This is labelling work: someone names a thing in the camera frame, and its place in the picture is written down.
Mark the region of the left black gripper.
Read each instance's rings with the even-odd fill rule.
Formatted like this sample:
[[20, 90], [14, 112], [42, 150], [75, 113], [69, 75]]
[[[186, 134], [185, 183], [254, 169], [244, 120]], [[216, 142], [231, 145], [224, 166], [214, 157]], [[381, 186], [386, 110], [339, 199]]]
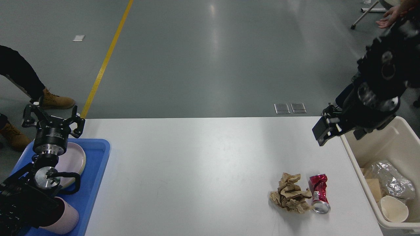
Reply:
[[38, 101], [27, 104], [22, 117], [23, 128], [36, 128], [36, 137], [33, 141], [33, 151], [36, 154], [55, 154], [60, 156], [67, 151], [69, 135], [74, 138], [82, 136], [85, 119], [77, 112], [78, 106], [72, 109], [72, 115], [62, 122], [62, 126], [52, 127], [51, 117], [42, 108], [44, 96]]

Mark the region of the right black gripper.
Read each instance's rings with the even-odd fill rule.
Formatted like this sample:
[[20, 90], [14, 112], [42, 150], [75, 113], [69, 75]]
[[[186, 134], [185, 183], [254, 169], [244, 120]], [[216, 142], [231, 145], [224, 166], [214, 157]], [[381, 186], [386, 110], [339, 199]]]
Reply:
[[343, 110], [334, 118], [322, 116], [312, 128], [318, 145], [335, 136], [353, 130], [356, 140], [373, 130], [383, 129], [395, 117], [400, 108], [400, 97], [384, 99], [378, 96], [367, 82], [355, 85], [344, 102]]

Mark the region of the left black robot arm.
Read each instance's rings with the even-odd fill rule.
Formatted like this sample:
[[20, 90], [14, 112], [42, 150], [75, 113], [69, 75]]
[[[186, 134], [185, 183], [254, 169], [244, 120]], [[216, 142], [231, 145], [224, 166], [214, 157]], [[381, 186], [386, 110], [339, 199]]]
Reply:
[[1, 235], [16, 236], [25, 226], [48, 227], [64, 216], [65, 204], [57, 195], [79, 191], [81, 177], [75, 172], [59, 172], [59, 157], [67, 151], [69, 135], [79, 138], [85, 119], [72, 109], [72, 115], [59, 118], [42, 108], [43, 97], [23, 111], [22, 127], [35, 127], [34, 156], [31, 163], [1, 183]]

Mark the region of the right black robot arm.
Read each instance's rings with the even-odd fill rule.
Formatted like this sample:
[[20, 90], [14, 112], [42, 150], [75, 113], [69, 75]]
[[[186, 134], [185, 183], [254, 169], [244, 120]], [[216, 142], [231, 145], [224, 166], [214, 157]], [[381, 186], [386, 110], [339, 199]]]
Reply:
[[312, 128], [320, 146], [349, 131], [357, 140], [395, 117], [408, 87], [419, 87], [419, 9], [409, 11], [366, 47], [358, 72]]

